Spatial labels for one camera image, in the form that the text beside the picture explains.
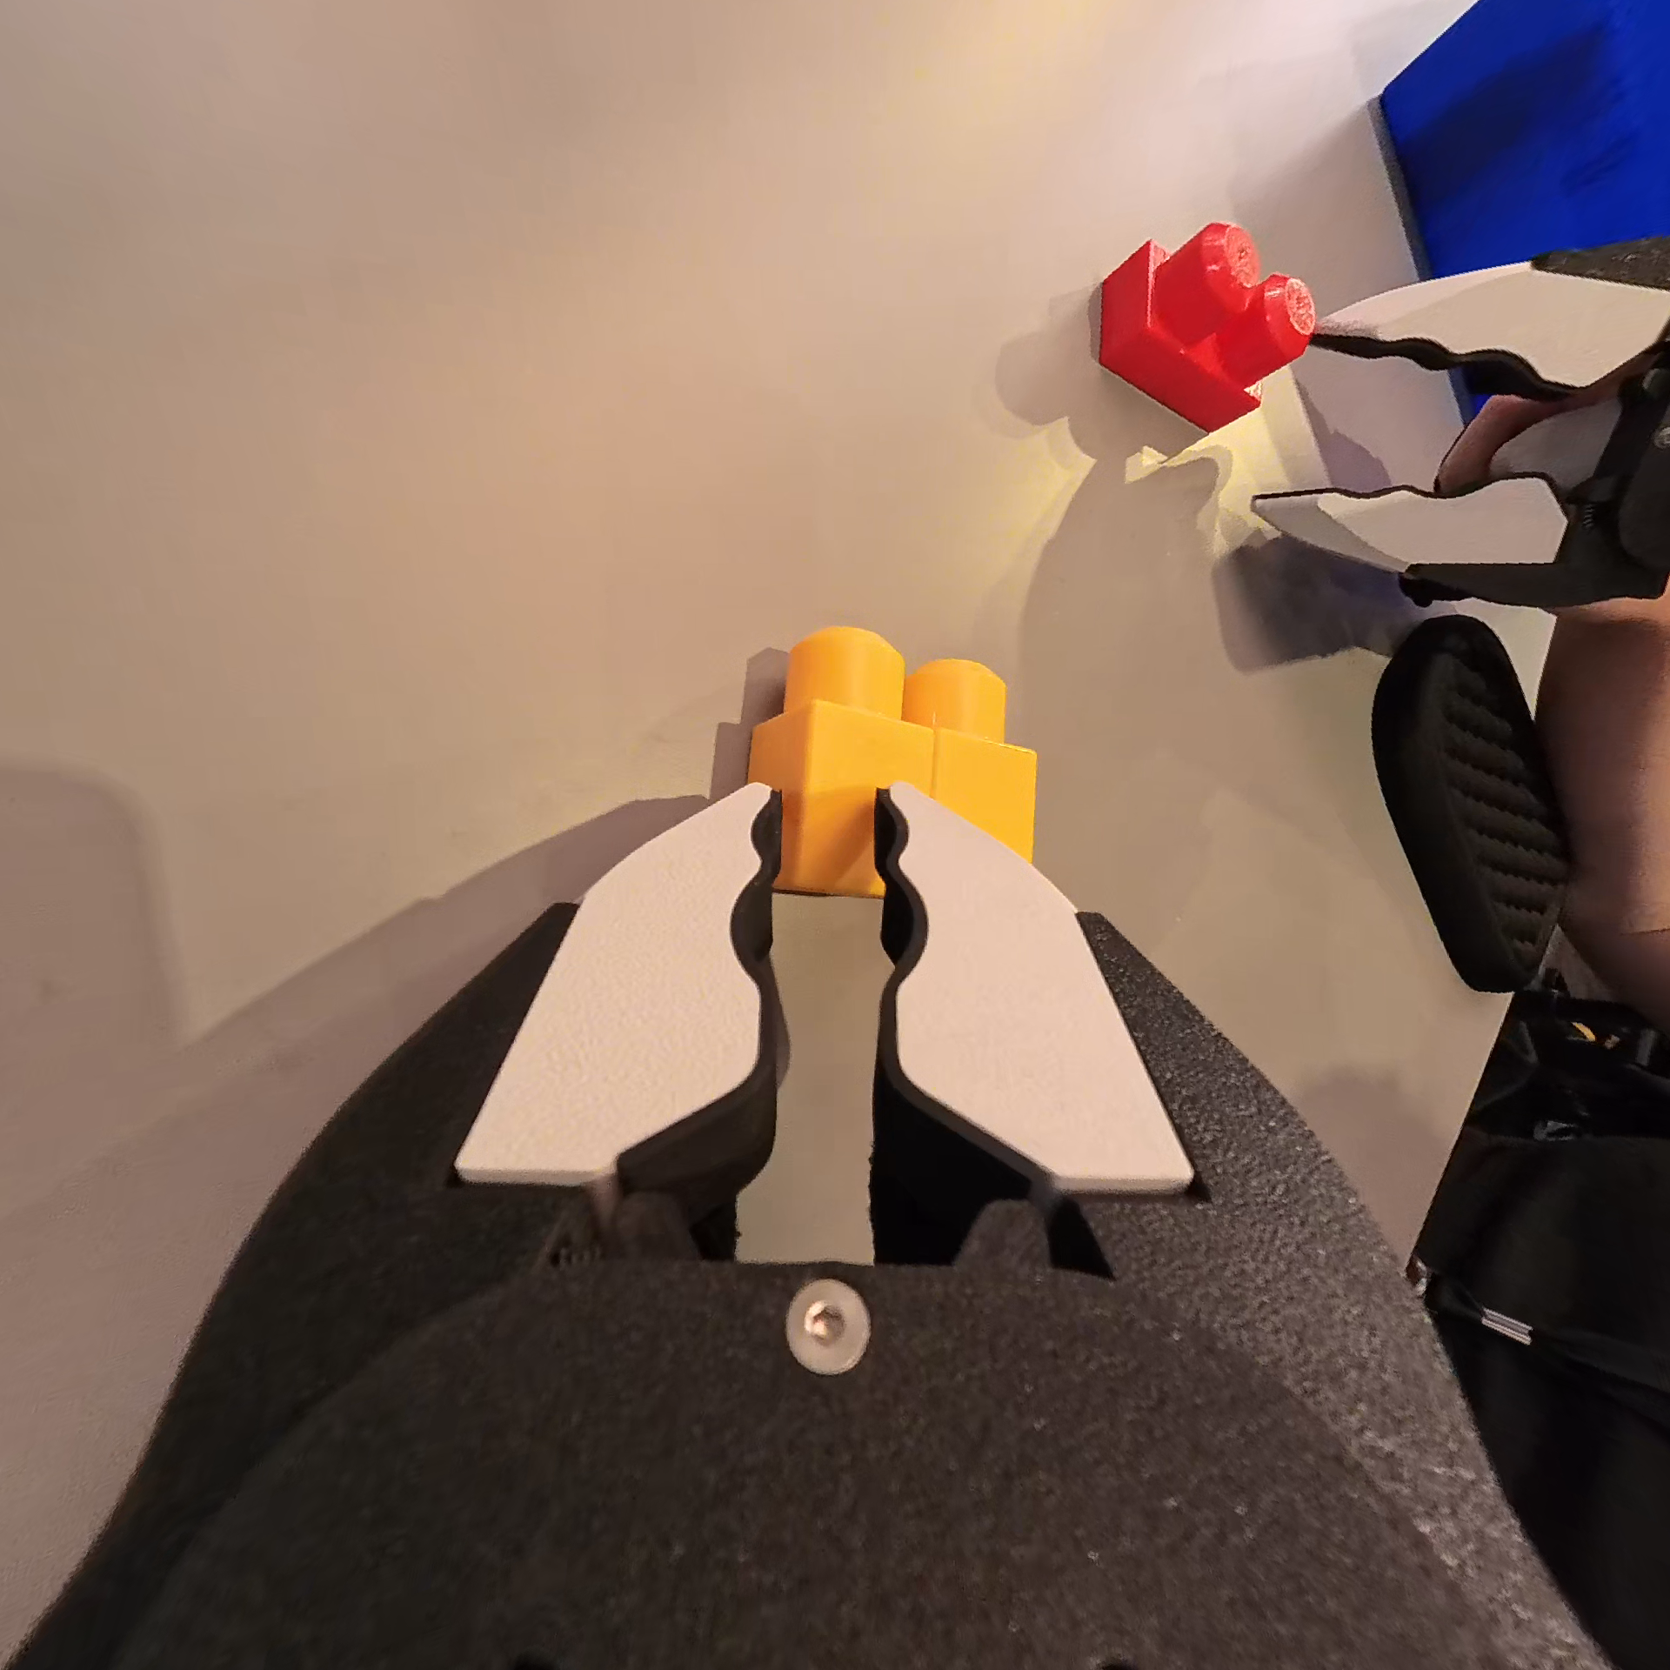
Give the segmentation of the grey desk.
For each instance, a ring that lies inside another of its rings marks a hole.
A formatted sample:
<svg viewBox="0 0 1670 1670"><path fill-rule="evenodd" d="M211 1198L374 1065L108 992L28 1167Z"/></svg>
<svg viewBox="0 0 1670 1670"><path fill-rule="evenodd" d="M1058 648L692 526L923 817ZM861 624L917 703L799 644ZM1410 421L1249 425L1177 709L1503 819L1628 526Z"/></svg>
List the grey desk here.
<svg viewBox="0 0 1670 1670"><path fill-rule="evenodd" d="M338 1101L734 769L823 624L1010 683L1036 856L1414 1240L1499 1003L1374 787L1404 624L1243 518L1430 475L1304 359L1195 449L1147 236L1412 274L1463 3L4 3L4 1493L102 1512Z"/></svg>

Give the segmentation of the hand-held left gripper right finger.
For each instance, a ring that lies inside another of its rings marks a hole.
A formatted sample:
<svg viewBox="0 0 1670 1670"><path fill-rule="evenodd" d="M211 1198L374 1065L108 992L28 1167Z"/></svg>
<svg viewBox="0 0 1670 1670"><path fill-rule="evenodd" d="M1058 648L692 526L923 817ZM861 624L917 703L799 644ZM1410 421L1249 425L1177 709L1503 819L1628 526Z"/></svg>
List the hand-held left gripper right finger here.
<svg viewBox="0 0 1670 1670"><path fill-rule="evenodd" d="M1179 1196L1197 1172L1072 900L923 789L875 799L879 1099L1040 1200Z"/></svg>

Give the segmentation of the yellow one-stud block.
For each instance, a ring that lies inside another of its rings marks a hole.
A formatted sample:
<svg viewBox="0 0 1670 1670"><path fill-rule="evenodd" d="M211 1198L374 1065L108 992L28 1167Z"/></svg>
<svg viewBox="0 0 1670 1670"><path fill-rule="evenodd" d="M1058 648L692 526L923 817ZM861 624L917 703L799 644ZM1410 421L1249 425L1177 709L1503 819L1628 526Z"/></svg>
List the yellow one-stud block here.
<svg viewBox="0 0 1670 1670"><path fill-rule="evenodd" d="M780 890L883 896L875 799L933 783L933 729L905 717L905 679L905 658L861 628L789 652L783 711L756 725L748 757L748 779L781 793Z"/></svg>
<svg viewBox="0 0 1670 1670"><path fill-rule="evenodd" d="M1006 681L976 660L931 660L905 679L905 719L933 741L933 799L1032 862L1038 753L1008 741L1008 705Z"/></svg>

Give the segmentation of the blue plastic bin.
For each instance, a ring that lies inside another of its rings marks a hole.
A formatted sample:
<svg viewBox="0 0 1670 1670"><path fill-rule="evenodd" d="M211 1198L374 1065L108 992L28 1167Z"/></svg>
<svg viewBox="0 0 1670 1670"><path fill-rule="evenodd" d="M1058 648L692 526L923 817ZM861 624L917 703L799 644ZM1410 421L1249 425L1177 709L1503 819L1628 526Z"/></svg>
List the blue plastic bin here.
<svg viewBox="0 0 1670 1670"><path fill-rule="evenodd" d="M1376 103L1422 278L1666 238L1666 1L1473 3Z"/></svg>

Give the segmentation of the person's right hand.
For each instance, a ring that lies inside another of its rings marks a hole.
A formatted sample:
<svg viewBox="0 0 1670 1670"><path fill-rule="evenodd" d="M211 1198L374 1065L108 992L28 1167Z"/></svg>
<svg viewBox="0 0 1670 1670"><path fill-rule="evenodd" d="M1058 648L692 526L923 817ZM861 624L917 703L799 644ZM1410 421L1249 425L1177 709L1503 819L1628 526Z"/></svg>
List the person's right hand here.
<svg viewBox="0 0 1670 1670"><path fill-rule="evenodd" d="M1485 485L1501 447L1551 419L1563 405L1563 399L1539 401L1513 393L1491 395L1453 439L1438 467L1434 491L1438 495L1461 495Z"/></svg>

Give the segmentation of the red two-stud block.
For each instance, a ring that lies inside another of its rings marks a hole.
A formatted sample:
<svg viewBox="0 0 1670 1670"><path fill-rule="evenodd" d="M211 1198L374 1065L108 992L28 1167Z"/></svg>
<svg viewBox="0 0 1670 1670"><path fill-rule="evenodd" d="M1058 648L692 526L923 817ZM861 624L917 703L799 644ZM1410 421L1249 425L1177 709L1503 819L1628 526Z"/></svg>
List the red two-stud block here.
<svg viewBox="0 0 1670 1670"><path fill-rule="evenodd" d="M1179 248L1135 248L1100 286L1098 361L1201 431L1261 407L1263 381L1318 326L1308 286L1265 274L1255 238L1209 222Z"/></svg>

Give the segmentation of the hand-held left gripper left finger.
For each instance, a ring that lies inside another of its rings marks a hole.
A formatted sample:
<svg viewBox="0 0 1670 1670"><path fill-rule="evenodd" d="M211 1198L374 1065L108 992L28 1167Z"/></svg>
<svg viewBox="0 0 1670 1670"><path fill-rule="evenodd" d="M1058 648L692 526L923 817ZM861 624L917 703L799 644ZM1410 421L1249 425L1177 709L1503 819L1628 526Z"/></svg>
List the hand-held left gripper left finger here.
<svg viewBox="0 0 1670 1670"><path fill-rule="evenodd" d="M742 1190L778 1135L781 795L736 793L591 886L453 1169L465 1182Z"/></svg>

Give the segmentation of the person's black trousers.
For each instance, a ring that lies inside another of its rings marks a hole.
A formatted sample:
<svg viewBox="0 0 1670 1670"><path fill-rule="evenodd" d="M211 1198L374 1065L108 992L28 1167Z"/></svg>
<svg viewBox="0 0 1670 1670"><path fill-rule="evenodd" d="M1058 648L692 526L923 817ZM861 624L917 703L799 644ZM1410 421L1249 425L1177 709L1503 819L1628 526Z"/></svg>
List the person's black trousers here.
<svg viewBox="0 0 1670 1670"><path fill-rule="evenodd" d="M1523 1530L1615 1666L1668 1666L1666 1033L1509 1003L1412 1256Z"/></svg>

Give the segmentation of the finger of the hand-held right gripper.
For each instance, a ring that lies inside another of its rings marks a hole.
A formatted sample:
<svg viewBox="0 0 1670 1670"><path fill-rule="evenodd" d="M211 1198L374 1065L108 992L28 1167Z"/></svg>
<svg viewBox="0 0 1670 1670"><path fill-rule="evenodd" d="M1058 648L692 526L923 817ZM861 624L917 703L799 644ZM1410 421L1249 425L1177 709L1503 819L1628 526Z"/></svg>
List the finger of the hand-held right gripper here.
<svg viewBox="0 0 1670 1670"><path fill-rule="evenodd" d="M1320 320L1310 343L1553 401L1656 349L1666 322L1666 258L1533 258L1364 298Z"/></svg>
<svg viewBox="0 0 1670 1670"><path fill-rule="evenodd" d="M1553 483L1535 473L1463 493L1259 493L1251 508L1284 536L1392 574L1549 564L1569 528Z"/></svg>

